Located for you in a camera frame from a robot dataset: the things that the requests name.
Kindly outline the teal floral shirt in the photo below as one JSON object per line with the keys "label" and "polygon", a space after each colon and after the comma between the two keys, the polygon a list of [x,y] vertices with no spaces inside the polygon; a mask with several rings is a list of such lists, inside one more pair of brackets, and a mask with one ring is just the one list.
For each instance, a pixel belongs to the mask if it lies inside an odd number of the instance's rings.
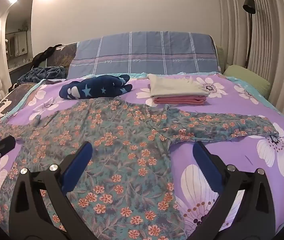
{"label": "teal floral shirt", "polygon": [[9,228],[9,207],[19,168],[44,170],[88,141],[93,157],[70,197],[71,205],[101,239],[182,239],[197,231],[217,200],[206,184],[182,205],[174,191],[169,148],[179,142],[218,142],[256,135],[276,139],[267,118],[157,109],[120,99],[82,100],[26,125],[0,123],[0,138],[22,141],[0,188],[0,226]]}

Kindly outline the navy star plush toy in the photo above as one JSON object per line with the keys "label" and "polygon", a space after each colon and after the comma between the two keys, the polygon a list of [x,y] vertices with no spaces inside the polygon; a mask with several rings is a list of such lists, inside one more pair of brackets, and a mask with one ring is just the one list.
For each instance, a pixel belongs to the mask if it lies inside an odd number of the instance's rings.
{"label": "navy star plush toy", "polygon": [[129,80],[130,76],[124,74],[120,76],[102,75],[82,81],[72,81],[62,86],[59,96],[69,100],[114,98],[132,90],[133,86],[128,84]]}

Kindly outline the dark teal blanket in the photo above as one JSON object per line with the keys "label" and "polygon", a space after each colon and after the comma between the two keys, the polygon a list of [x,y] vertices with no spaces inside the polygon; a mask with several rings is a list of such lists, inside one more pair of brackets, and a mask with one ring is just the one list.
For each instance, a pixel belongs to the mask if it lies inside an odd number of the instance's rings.
{"label": "dark teal blanket", "polygon": [[26,74],[22,75],[17,80],[17,85],[22,83],[39,83],[43,79],[65,79],[67,77],[66,69],[63,66],[60,67],[44,67],[33,68]]}

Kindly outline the dark floral pillow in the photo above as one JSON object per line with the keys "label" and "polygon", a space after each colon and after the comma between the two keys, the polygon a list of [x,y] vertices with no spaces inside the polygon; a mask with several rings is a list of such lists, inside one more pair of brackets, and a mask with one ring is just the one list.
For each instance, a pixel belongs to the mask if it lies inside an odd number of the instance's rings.
{"label": "dark floral pillow", "polygon": [[53,52],[51,57],[47,58],[47,67],[60,67],[68,68],[73,61],[77,51],[77,43],[70,43],[59,46]]}

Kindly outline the folded cream garment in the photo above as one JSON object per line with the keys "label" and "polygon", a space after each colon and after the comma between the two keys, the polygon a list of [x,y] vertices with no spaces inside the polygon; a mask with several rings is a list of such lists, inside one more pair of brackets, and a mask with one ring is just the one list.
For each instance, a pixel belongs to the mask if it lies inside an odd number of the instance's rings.
{"label": "folded cream garment", "polygon": [[210,92],[192,78],[169,78],[148,74],[150,95],[152,97],[167,96],[209,96]]}

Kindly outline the folded pink garment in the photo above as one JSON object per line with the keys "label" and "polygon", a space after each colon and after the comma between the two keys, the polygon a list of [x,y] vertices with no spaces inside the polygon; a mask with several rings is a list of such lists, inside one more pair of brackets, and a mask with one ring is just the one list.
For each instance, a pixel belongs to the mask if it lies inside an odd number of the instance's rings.
{"label": "folded pink garment", "polygon": [[181,95],[181,96],[165,96],[153,97],[155,103],[158,104],[171,104],[171,105],[203,105],[207,97],[202,95]]}

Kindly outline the green pillow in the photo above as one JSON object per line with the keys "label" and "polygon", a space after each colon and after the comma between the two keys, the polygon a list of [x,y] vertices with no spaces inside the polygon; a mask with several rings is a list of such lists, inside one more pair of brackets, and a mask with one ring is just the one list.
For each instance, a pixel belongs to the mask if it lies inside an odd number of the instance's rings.
{"label": "green pillow", "polygon": [[256,73],[238,65],[230,65],[224,71],[225,76],[235,77],[254,87],[264,98],[268,99],[271,84]]}

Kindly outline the black floor lamp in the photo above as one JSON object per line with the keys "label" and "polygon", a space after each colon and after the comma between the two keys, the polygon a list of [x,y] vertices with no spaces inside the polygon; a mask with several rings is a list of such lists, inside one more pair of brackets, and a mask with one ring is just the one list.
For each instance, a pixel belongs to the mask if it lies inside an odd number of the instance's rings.
{"label": "black floor lamp", "polygon": [[256,14],[256,4],[255,0],[245,0],[243,4],[243,9],[249,15],[249,33],[248,33],[248,50],[246,54],[245,68],[248,68],[250,53],[251,53],[251,44],[252,44],[252,16]]}

